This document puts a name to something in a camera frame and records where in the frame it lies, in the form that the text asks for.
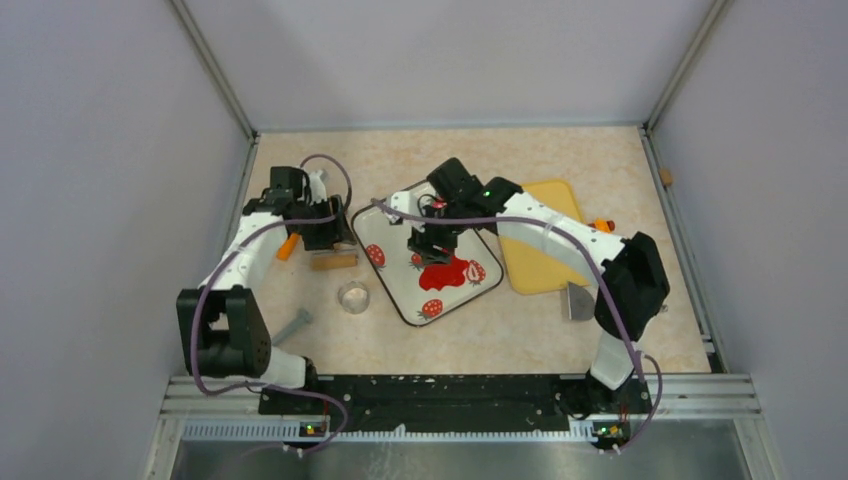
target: clear glass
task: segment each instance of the clear glass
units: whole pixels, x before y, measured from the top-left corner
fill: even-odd
[[[348,282],[339,289],[339,305],[345,312],[354,315],[364,312],[368,308],[371,299],[368,287],[360,282]]]

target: red sauce splash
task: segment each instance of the red sauce splash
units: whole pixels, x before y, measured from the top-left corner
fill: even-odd
[[[418,279],[418,286],[423,290],[435,288],[441,291],[445,287],[461,287],[465,284],[465,270],[469,262],[456,255],[451,257],[448,264],[427,265]]]

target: black mounting plate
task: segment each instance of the black mounting plate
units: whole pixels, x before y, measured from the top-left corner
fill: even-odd
[[[407,432],[565,431],[569,413],[618,414],[622,403],[631,414],[650,409],[638,381],[609,392],[583,375],[327,375],[306,389],[342,401],[349,432],[392,431],[400,424]],[[265,389],[259,413],[322,415],[324,402]],[[332,405],[329,415],[331,425],[341,422]]]

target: orange object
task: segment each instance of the orange object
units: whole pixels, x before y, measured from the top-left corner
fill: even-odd
[[[297,241],[300,240],[300,235],[296,233],[292,233],[289,235],[289,238],[286,239],[286,243],[277,250],[277,258],[282,261],[286,261],[291,256],[291,252],[294,251],[294,247],[297,246]]]
[[[594,222],[589,224],[589,226],[606,233],[612,233],[613,230],[615,230],[615,222],[612,220],[604,220],[603,218],[596,218]]]
[[[674,183],[674,177],[671,176],[671,170],[663,167],[660,169],[660,183],[663,187],[670,187]]]

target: yellow cutting board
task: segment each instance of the yellow cutting board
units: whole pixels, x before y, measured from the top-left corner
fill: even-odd
[[[571,185],[565,180],[546,180],[522,185],[524,191],[554,210],[583,222]],[[589,282],[564,263],[528,246],[524,242],[500,237],[509,283],[524,295],[562,290],[568,282],[580,286]]]

